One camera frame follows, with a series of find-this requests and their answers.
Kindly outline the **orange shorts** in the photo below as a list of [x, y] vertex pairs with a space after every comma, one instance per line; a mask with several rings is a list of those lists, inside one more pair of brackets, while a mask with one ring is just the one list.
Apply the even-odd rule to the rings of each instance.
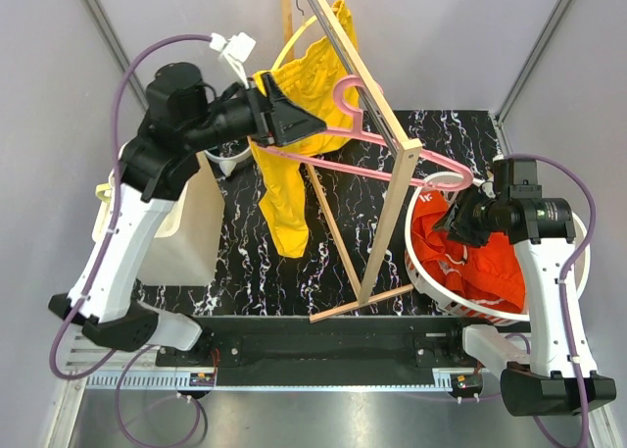
[[439, 191], [418, 195], [410, 217], [410, 243], [419, 263], [437, 283], [475, 304], [520, 314], [525, 284], [513, 247], [502, 233], [484, 247], [468, 247], [434, 229], [448, 210]]

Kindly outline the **pink plastic hanger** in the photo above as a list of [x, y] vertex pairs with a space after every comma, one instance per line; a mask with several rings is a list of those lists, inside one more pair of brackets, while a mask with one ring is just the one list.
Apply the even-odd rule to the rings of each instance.
[[[348, 88], [363, 88], [364, 83], [357, 75], [347, 75], [341, 78], [333, 89], [333, 100], [336, 107], [346, 115], [350, 115], [353, 120], [353, 126], [351, 128], [342, 128], [332, 126], [324, 134], [343, 137], [346, 139], [355, 139], [364, 141], [370, 144], [378, 144], [381, 146], [387, 146], [384, 138], [379, 134], [374, 134], [367, 131], [362, 131], [363, 121], [363, 109], [349, 105], [345, 100], [344, 92]], [[390, 182], [393, 179], [392, 174], [384, 173], [381, 171], [369, 170], [362, 167], [350, 166], [331, 161], [320, 160], [315, 157], [305, 156], [297, 153], [291, 153], [283, 148], [276, 147], [264, 147], [264, 150], [271, 155], [286, 158], [292, 161], [299, 161], [301, 163], [320, 167], [332, 171], [355, 174], [360, 176], [366, 176], [383, 181]], [[474, 180], [473, 172], [470, 168], [463, 164], [447, 158], [441, 154], [433, 151], [422, 149], [419, 155], [422, 160], [429, 161], [437, 164], [441, 167], [447, 168], [450, 172], [455, 174], [457, 183], [438, 183], [435, 180], [419, 179], [413, 177], [410, 180], [410, 185], [415, 187], [421, 187], [431, 190], [450, 191], [457, 192], [468, 188]]]

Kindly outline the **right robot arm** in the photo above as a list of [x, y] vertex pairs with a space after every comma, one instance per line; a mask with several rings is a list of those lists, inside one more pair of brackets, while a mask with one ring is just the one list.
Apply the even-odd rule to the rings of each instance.
[[576, 238], [566, 200], [544, 197], [537, 163], [525, 155], [495, 159], [492, 194], [464, 189], [435, 224], [471, 247], [496, 232], [507, 237], [524, 279], [530, 351], [520, 353], [492, 325], [473, 324], [445, 341], [445, 354], [461, 367], [476, 359], [497, 376], [515, 417], [587, 416], [617, 395], [614, 379], [598, 372], [574, 282], [574, 264], [591, 237]]

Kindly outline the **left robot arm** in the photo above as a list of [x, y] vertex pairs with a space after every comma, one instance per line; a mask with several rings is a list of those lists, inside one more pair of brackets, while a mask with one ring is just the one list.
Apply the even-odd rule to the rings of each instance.
[[131, 297], [153, 237], [200, 170], [198, 153], [251, 137], [283, 147], [326, 130], [326, 123], [290, 100], [273, 76], [260, 85], [231, 84], [214, 101], [190, 63], [160, 68], [147, 87], [148, 111], [122, 149], [109, 229], [75, 286], [50, 298], [49, 310], [81, 327], [94, 344], [133, 352], [175, 348], [192, 366], [211, 356], [212, 342], [187, 316], [144, 306]]

